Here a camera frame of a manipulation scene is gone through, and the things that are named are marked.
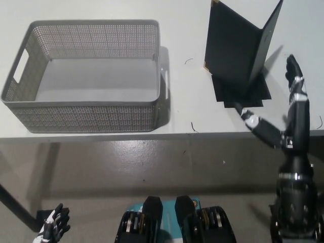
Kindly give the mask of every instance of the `table leg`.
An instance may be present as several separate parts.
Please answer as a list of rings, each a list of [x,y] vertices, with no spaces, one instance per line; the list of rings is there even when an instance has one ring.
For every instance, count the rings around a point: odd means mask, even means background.
[[[39,232],[52,210],[40,210],[33,217],[23,206],[0,184],[0,201],[16,215],[29,229]]]

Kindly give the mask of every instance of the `basket handle hole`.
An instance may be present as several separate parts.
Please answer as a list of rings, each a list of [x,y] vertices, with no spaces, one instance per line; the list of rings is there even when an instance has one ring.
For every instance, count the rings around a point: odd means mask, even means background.
[[[15,74],[14,74],[14,79],[17,83],[20,82],[21,76],[24,72],[24,69],[26,67],[26,63],[28,61],[29,58],[29,54],[26,51],[26,49],[24,49],[24,52],[21,55],[21,58],[19,60],[18,66],[16,68]]]

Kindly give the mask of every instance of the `small robot hand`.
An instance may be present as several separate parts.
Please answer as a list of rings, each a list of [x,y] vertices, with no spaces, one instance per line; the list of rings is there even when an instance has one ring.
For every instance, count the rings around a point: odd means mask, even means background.
[[[62,210],[63,204],[59,204],[45,220],[38,236],[33,243],[57,243],[63,234],[70,229],[68,225],[69,210]]]

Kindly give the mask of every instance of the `white table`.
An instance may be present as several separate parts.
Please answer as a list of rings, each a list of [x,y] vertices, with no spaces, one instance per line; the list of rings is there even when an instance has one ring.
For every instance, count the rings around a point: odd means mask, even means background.
[[[225,4],[262,28],[278,0],[224,0]],[[210,0],[15,0],[0,3],[0,86],[32,21],[45,19],[156,19],[170,89],[169,122],[151,133],[130,134],[32,134],[0,103],[0,142],[63,142],[97,140],[167,139],[216,136],[251,136],[234,109],[216,102],[211,76],[203,69]],[[286,58],[293,53],[307,81],[311,134],[324,135],[324,1],[285,0],[274,31],[266,62],[266,82],[272,99],[252,108],[284,129],[288,111]]]

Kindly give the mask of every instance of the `gray floor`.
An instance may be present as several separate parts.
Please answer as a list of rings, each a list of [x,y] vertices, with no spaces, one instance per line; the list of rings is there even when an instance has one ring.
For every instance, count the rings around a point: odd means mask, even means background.
[[[312,139],[324,185],[323,138]],[[256,139],[0,145],[0,183],[30,212],[62,202],[71,230],[62,243],[113,242],[120,218],[148,195],[189,194],[222,206],[238,242],[270,242],[269,208],[283,157]],[[32,242],[0,204],[0,242]]]

